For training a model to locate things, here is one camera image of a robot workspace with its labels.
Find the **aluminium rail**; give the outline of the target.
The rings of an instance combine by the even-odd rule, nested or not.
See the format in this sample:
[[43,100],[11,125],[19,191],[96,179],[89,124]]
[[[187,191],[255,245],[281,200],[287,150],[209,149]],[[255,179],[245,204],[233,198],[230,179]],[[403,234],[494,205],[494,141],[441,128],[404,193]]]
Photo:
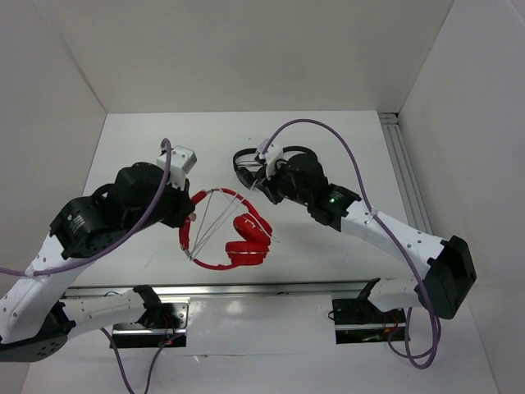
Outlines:
[[399,120],[395,113],[378,114],[381,128],[401,193],[404,210],[410,226],[432,234],[431,223],[422,200],[421,191],[404,143]]
[[329,295],[334,296],[335,298],[353,298],[357,296],[367,284],[368,281],[276,282],[171,286],[152,285],[152,288],[163,298],[314,295]]

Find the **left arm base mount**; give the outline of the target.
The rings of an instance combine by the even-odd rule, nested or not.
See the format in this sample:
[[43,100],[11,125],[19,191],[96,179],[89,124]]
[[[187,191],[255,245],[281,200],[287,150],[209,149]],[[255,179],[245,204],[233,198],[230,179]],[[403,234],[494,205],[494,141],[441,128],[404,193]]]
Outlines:
[[183,348],[187,343],[189,297],[160,295],[162,307],[153,321],[119,323],[110,333],[119,349]]

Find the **red over-ear headphones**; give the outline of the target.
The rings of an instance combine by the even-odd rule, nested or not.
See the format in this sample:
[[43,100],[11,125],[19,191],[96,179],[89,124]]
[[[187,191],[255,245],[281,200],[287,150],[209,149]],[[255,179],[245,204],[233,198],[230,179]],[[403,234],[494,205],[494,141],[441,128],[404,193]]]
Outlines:
[[273,230],[271,225],[259,214],[257,209],[238,192],[218,187],[209,190],[201,190],[193,195],[190,201],[197,205],[207,197],[211,201],[215,193],[231,197],[230,204],[236,203],[236,207],[243,206],[247,212],[233,219],[233,228],[242,238],[241,241],[228,241],[225,244],[225,252],[229,259],[227,264],[209,264],[197,258],[201,245],[195,241],[190,242],[190,229],[192,220],[187,218],[184,226],[179,229],[179,244],[186,257],[195,265],[209,271],[224,272],[241,267],[254,267],[263,263],[270,252]]

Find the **front aluminium rail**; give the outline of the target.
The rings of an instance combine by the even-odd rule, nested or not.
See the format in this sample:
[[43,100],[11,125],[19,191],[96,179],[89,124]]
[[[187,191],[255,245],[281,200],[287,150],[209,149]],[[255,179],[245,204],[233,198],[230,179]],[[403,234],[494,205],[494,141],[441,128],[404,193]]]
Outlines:
[[152,288],[163,298],[314,295],[329,295],[334,296],[335,298],[353,298],[357,296],[367,284],[368,281],[276,282],[171,286],[152,285]]

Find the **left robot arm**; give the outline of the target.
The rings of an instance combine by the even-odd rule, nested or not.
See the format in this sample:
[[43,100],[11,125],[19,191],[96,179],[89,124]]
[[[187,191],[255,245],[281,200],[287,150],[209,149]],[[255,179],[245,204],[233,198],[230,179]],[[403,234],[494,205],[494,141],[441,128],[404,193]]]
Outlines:
[[72,199],[53,219],[30,266],[1,299],[1,360],[34,363],[67,341],[119,323],[155,326],[167,307],[149,285],[92,300],[63,300],[76,278],[129,235],[156,223],[179,228],[194,211],[189,164],[168,174],[151,163],[122,168],[113,183]]

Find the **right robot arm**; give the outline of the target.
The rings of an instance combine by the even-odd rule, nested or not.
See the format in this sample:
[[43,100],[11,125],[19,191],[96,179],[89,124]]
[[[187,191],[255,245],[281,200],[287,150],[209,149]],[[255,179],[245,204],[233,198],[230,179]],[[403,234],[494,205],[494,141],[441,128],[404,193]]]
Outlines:
[[423,307],[450,320],[458,312],[477,274],[465,240],[449,240],[419,231],[381,211],[369,208],[351,190],[331,184],[316,156],[299,153],[288,159],[257,154],[258,179],[274,204],[283,199],[303,205],[318,223],[355,236],[406,263],[406,279],[371,280],[361,291],[358,312],[368,322],[393,309]]

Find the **right side aluminium rail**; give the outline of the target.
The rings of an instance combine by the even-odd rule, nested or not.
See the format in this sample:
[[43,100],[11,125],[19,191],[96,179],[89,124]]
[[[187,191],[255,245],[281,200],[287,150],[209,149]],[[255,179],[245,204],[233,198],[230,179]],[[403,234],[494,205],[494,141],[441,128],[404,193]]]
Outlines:
[[432,234],[431,223],[422,200],[421,191],[404,143],[399,120],[395,113],[378,114],[381,128],[401,193],[404,210],[410,226]]

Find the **right black headphones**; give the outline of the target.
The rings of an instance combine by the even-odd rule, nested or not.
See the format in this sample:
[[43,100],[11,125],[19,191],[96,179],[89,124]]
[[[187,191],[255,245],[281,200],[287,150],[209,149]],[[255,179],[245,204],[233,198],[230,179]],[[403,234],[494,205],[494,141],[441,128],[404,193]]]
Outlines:
[[285,160],[286,163],[292,167],[302,167],[318,163],[317,154],[303,146],[286,146],[283,148],[283,153],[289,154]]

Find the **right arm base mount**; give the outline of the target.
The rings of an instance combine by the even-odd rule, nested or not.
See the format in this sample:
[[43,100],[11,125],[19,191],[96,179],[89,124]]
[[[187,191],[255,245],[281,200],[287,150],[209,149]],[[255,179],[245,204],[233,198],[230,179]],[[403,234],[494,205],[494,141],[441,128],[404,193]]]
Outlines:
[[403,341],[406,314],[403,309],[381,312],[368,297],[377,280],[369,282],[353,298],[335,298],[327,317],[335,324],[337,344]]

